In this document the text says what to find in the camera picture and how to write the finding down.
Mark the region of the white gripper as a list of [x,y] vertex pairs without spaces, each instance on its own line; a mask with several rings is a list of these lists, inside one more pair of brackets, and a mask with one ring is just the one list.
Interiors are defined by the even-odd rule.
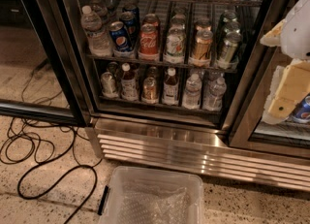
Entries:
[[310,0],[298,0],[260,43],[281,47],[293,59],[286,67],[276,67],[263,107],[262,121],[274,125],[285,121],[310,93],[310,62],[305,61],[310,59]]

